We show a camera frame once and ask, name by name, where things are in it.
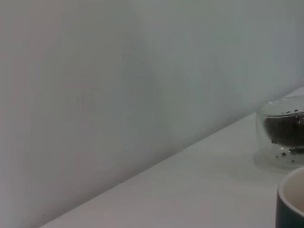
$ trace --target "cup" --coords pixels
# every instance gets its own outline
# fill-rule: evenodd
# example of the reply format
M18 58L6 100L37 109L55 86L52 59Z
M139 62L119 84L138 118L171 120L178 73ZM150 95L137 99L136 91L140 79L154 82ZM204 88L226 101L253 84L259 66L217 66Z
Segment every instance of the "cup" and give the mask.
M288 174L279 185L275 227L304 228L304 168Z

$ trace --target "white tabletop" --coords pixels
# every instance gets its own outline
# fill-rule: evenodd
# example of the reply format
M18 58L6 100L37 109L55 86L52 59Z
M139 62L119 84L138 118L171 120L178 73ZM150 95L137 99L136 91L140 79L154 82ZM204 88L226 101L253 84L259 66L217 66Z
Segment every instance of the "white tabletop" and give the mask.
M255 134L252 114L43 228L273 228L287 171L256 156Z

